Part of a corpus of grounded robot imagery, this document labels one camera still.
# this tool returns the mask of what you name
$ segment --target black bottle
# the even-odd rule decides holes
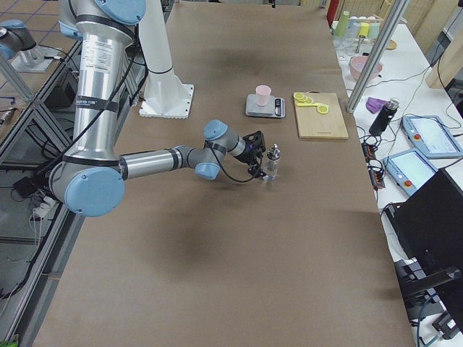
[[[373,136],[380,136],[386,127],[388,126],[391,119],[393,119],[394,114],[396,114],[397,109],[399,108],[399,100],[391,98],[379,111],[376,116],[375,121],[371,124],[370,129],[368,130]]]

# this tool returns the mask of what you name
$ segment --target black monitor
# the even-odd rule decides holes
[[[426,275],[448,267],[463,271],[463,191],[447,171],[439,170],[401,204],[394,221],[404,251]],[[463,279],[435,290],[463,331]]]

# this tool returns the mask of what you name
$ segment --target purple object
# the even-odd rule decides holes
[[[376,99],[376,98],[368,98],[367,100],[367,110],[371,113],[379,112],[382,107],[387,103],[386,100]]]

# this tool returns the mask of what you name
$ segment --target blue joint cap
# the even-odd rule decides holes
[[[217,140],[219,137],[222,137],[228,128],[229,127],[222,121],[214,119],[205,125],[203,134],[207,140],[213,141]]]
[[[74,177],[64,193],[66,206],[85,217],[110,213],[121,202],[125,184],[112,168],[88,168]]]
[[[6,59],[12,59],[16,53],[10,48],[0,43],[0,54]]]
[[[0,23],[0,27],[4,27],[5,29],[25,29],[26,24],[20,20],[5,20]]]
[[[83,40],[82,34],[76,27],[72,27],[71,25],[64,24],[61,21],[59,21],[59,27],[61,28],[61,34],[63,34],[67,38],[73,38],[79,41]]]
[[[146,0],[94,0],[101,11],[116,22],[136,25],[146,12]]]
[[[216,179],[220,166],[215,163],[199,163],[195,167],[195,174],[209,181]]]

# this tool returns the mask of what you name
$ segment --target bowl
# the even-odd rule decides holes
[[[354,78],[354,80],[358,80],[360,77],[360,73],[363,70],[363,67],[367,63],[368,57],[367,56],[354,56],[350,59],[349,62],[349,68],[350,68],[350,74]],[[377,63],[375,69],[373,70],[373,73],[370,76],[369,81],[371,81],[373,78],[377,77],[381,70],[383,69],[382,63]]]

